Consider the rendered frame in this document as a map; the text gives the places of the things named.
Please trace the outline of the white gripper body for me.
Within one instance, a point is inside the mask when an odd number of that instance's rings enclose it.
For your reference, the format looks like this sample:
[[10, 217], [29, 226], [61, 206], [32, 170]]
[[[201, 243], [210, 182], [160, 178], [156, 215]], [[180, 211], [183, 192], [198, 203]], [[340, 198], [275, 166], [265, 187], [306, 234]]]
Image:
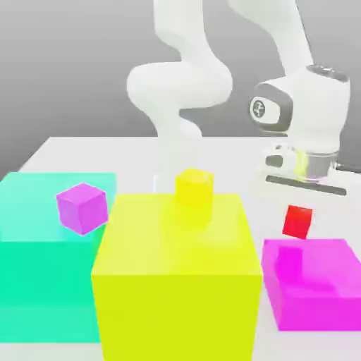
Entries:
[[321, 182], [306, 183], [257, 169], [255, 197], [310, 209], [361, 210], [361, 174], [331, 169]]

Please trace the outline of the small purple cube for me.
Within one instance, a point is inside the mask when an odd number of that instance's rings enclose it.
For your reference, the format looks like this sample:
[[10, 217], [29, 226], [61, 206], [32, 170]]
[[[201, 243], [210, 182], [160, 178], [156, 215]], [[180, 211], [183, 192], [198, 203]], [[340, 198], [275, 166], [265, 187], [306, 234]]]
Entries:
[[79, 235], [86, 235], [109, 220], [106, 192], [87, 183], [59, 193], [56, 203], [61, 224]]

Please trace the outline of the large teal box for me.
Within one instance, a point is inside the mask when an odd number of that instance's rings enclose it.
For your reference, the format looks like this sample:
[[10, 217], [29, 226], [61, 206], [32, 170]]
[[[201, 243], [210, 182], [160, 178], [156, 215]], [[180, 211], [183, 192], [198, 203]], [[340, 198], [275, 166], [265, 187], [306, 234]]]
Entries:
[[56, 196], [80, 183], [106, 192], [113, 173], [8, 173], [0, 181], [0, 343], [99, 341], [91, 271], [105, 225], [63, 226]]

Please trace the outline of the small red cube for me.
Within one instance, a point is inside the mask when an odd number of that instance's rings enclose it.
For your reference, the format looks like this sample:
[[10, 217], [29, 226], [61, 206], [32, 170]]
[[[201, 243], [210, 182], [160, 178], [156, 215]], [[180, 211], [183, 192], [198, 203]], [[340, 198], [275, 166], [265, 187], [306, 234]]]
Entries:
[[312, 222], [312, 210], [289, 205], [283, 225], [282, 234], [306, 239]]

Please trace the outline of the small yellow cube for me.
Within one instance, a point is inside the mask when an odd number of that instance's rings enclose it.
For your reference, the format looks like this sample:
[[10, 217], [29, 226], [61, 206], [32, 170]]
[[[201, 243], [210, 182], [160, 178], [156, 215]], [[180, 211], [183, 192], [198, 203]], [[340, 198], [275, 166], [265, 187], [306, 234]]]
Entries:
[[213, 194], [213, 173], [199, 169], [186, 169], [176, 176], [175, 196], [182, 204], [208, 204], [212, 202]]

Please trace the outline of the large magenta box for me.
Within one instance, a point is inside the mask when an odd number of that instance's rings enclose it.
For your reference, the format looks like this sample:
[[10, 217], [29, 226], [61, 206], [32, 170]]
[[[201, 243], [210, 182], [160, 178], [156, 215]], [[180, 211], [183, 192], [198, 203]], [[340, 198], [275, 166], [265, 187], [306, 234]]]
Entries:
[[361, 261], [344, 239], [266, 239], [262, 270], [280, 331], [361, 331]]

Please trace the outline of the large yellow box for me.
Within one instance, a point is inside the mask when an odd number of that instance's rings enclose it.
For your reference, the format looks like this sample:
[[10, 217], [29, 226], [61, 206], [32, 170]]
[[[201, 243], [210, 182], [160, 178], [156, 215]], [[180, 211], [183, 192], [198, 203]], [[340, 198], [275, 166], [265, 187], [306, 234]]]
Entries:
[[238, 195], [119, 194], [92, 268], [104, 361], [252, 361], [261, 287]]

